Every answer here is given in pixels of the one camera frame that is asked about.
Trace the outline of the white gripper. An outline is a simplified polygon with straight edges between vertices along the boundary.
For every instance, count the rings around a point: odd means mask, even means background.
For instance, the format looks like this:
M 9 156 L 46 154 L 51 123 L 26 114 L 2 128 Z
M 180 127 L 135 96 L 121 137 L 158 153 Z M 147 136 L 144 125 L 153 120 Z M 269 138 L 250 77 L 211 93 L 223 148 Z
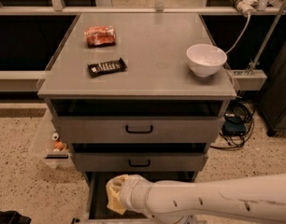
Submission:
M 107 182 L 110 192 L 120 192 L 120 203 L 128 211 L 149 215 L 147 195 L 152 183 L 140 175 L 118 175 Z

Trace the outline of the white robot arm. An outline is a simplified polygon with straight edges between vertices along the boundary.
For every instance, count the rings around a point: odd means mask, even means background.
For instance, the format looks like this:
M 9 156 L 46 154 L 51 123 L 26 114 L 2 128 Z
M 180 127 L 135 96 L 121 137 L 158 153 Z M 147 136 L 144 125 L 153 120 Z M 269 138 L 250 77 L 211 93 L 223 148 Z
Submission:
M 286 224 L 286 174 L 190 183 L 119 175 L 106 184 L 107 208 L 157 224 L 193 224 L 193 216 Z

